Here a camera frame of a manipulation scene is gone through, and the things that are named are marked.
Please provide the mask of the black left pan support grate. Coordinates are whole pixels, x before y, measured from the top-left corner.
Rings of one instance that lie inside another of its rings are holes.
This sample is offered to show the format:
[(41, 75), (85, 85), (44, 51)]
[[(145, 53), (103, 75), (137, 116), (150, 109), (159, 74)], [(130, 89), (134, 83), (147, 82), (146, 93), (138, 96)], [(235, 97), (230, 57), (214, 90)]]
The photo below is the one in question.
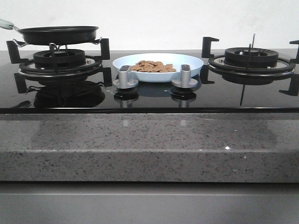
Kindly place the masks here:
[(49, 49), (53, 56), (52, 69), (37, 68), (33, 58), (21, 58), (19, 48), (26, 46), (27, 43), (17, 40), (7, 41), (8, 53), (12, 64), (19, 64), (19, 71), (14, 74), (16, 86), (19, 93), (27, 93), (30, 88), (27, 86), (26, 81), (38, 82), (44, 86), (67, 86), (74, 85), (85, 81), (89, 76), (98, 72), (104, 73), (106, 68), (102, 66), (104, 60), (110, 59), (109, 40), (107, 38), (100, 38), (92, 41), (92, 44), (100, 45), (99, 56), (88, 56), (85, 54), (85, 64), (73, 68), (59, 68), (57, 66), (54, 51), (61, 50), (59, 45), (54, 43), (49, 44)]

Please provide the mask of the silver left stove knob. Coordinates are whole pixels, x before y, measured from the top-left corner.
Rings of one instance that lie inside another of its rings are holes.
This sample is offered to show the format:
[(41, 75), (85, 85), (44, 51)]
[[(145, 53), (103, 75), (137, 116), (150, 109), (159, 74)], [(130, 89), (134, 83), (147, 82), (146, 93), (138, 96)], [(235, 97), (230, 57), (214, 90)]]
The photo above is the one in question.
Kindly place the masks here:
[(113, 86), (118, 89), (130, 89), (138, 85), (138, 80), (131, 76), (131, 66), (124, 65), (118, 72), (118, 79), (113, 81)]

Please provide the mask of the black gas burner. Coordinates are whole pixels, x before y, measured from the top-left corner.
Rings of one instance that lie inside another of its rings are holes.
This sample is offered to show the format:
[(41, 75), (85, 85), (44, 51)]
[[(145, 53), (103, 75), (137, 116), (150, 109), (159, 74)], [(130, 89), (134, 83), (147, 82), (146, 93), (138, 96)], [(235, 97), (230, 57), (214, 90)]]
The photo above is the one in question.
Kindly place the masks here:
[[(79, 49), (55, 50), (54, 56), (59, 68), (73, 68), (85, 64), (85, 52)], [(37, 68), (54, 68), (54, 60), (50, 50), (34, 53), (33, 60)]]
[(228, 48), (224, 53), (225, 63), (245, 67), (247, 62), (252, 68), (273, 67), (278, 61), (278, 52), (270, 49), (238, 47)]

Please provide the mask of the light blue plate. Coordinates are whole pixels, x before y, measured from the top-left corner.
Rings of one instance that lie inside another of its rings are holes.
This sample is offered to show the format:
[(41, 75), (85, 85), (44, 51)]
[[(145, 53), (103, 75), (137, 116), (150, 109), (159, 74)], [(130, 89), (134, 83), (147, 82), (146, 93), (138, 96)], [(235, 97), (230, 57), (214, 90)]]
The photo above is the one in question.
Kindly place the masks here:
[(191, 76), (199, 74), (204, 62), (196, 57), (172, 53), (144, 53), (123, 56), (113, 61), (117, 71), (131, 67), (133, 78), (142, 82), (165, 83), (180, 77), (181, 65), (189, 65)]

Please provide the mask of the black glass gas hob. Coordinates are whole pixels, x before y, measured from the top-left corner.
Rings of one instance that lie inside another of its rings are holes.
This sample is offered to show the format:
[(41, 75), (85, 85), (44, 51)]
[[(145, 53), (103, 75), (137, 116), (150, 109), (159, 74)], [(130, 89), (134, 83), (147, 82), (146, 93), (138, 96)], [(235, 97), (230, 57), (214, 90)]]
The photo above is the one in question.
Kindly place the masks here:
[(99, 73), (69, 86), (48, 87), (26, 79), (0, 53), (0, 112), (46, 113), (297, 113), (299, 70), (281, 79), (241, 79), (204, 65), (198, 85), (179, 90), (171, 83), (139, 83), (129, 91), (112, 86), (117, 76), (112, 61)]

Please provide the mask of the black right gas burner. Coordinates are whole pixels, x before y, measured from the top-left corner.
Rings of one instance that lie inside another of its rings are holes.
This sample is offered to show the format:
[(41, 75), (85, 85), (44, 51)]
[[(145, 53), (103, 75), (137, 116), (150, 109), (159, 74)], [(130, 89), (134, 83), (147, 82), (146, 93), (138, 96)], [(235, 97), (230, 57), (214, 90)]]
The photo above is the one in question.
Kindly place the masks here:
[(225, 63), (245, 67), (247, 62), (252, 68), (273, 67), (278, 61), (278, 52), (270, 49), (238, 47), (228, 48), (224, 53)]

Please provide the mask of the black left gas burner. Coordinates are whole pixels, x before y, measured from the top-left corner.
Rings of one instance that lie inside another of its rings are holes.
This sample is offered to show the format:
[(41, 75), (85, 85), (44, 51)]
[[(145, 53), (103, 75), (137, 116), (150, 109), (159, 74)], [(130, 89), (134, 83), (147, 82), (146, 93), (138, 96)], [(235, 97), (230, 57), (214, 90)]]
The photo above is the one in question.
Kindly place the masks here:
[[(55, 50), (54, 56), (59, 68), (73, 68), (85, 64), (85, 52), (79, 49)], [(54, 60), (50, 50), (34, 53), (33, 60), (37, 68), (54, 68)]]

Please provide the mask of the silver stove knob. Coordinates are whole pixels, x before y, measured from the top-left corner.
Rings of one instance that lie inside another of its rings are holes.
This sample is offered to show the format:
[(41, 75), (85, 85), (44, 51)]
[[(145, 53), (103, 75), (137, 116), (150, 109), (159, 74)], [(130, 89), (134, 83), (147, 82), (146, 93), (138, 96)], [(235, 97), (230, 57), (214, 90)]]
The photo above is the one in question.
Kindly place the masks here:
[(182, 64), (180, 70), (180, 78), (173, 79), (171, 81), (173, 86), (178, 88), (188, 89), (193, 88), (198, 84), (198, 81), (191, 78), (190, 65)]
[(118, 72), (118, 79), (113, 81), (113, 86), (118, 89), (130, 89), (138, 85), (138, 80), (131, 76), (131, 66), (124, 65)]

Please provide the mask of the brown meat pieces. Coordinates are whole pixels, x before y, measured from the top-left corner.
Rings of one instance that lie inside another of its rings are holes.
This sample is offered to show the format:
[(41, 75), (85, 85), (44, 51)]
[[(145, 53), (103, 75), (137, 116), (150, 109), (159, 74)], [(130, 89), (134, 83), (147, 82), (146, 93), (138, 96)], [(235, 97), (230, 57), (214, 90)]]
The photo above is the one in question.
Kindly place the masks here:
[(163, 64), (160, 61), (145, 61), (141, 60), (135, 65), (131, 66), (131, 71), (137, 72), (158, 72), (158, 73), (168, 73), (175, 72), (176, 69), (173, 68), (173, 64)]

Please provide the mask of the black frying pan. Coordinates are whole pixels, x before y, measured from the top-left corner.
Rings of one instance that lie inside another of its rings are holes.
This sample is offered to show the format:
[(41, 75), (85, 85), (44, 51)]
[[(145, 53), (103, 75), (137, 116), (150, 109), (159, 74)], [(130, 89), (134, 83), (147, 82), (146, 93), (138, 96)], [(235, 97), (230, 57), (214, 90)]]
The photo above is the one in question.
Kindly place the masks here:
[(80, 44), (92, 42), (96, 38), (97, 26), (56, 26), (37, 28), (17, 28), (12, 22), (1, 19), (0, 27), (20, 33), (25, 43), (32, 45)]

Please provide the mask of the black pan support grate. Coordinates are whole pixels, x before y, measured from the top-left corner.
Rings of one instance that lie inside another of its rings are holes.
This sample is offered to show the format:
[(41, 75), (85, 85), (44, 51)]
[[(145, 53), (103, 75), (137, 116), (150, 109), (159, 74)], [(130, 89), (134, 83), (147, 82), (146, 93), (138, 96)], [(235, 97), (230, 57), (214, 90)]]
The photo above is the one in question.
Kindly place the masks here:
[(19, 48), (26, 46), (27, 43), (17, 40), (7, 41), (8, 53), (12, 64), (19, 64), (19, 71), (14, 74), (16, 86), (19, 93), (27, 93), (30, 88), (27, 86), (26, 81), (38, 82), (44, 86), (67, 86), (74, 85), (85, 81), (89, 76), (98, 72), (104, 73), (106, 68), (102, 66), (104, 60), (110, 59), (109, 40), (107, 38), (100, 38), (92, 41), (92, 44), (100, 45), (99, 56), (88, 56), (85, 54), (85, 64), (73, 68), (59, 68), (57, 66), (54, 51), (61, 50), (59, 45), (54, 43), (49, 44), (49, 49), (53, 56), (52, 69), (37, 68), (33, 58), (21, 58)]
[[(254, 48), (255, 36), (253, 36), (252, 43), (249, 44), (249, 49)], [(271, 84), (275, 80), (284, 80), (290, 78), (290, 85), (288, 90), (280, 90), (280, 93), (289, 96), (299, 95), (299, 75), (296, 74), (295, 68), (299, 64), (299, 55), (295, 58), (285, 59), (278, 55), (277, 63), (271, 67), (252, 68), (249, 66), (249, 62), (245, 67), (234, 66), (225, 63), (225, 57), (223, 55), (211, 54), (212, 42), (218, 42), (219, 39), (213, 37), (203, 37), (202, 39), (202, 58), (208, 59), (208, 66), (206, 73), (210, 70), (220, 74), (226, 81), (241, 84), (242, 95), (245, 92), (245, 86), (247, 85), (266, 85)]]

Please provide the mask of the silver right stove knob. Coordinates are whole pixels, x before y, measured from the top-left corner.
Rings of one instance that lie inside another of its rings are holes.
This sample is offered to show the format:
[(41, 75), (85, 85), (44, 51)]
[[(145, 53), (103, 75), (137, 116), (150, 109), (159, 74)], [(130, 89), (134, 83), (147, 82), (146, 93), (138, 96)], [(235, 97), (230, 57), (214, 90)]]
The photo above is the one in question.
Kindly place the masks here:
[(178, 88), (188, 89), (193, 88), (198, 84), (198, 81), (191, 78), (190, 65), (182, 64), (180, 70), (180, 78), (173, 79), (171, 81), (173, 86)]

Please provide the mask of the black right pan support grate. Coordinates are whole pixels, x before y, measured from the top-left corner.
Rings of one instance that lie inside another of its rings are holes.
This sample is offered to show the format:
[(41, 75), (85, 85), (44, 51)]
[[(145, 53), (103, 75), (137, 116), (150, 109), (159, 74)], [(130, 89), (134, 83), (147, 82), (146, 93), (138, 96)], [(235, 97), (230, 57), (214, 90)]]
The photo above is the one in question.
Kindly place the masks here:
[[(255, 36), (253, 36), (252, 43), (249, 44), (249, 49), (254, 48)], [(225, 63), (225, 57), (223, 55), (211, 54), (212, 42), (218, 42), (219, 39), (213, 37), (203, 37), (202, 39), (202, 58), (208, 59), (208, 66), (206, 73), (210, 70), (220, 74), (226, 81), (241, 84), (242, 95), (245, 92), (245, 86), (247, 85), (266, 85), (271, 84), (275, 80), (284, 80), (290, 78), (290, 85), (288, 90), (280, 90), (280, 93), (289, 96), (299, 95), (299, 75), (296, 74), (295, 68), (299, 64), (299, 55), (295, 58), (285, 59), (278, 55), (277, 63), (271, 67), (252, 68), (249, 66), (249, 62), (245, 67), (234, 66)]]

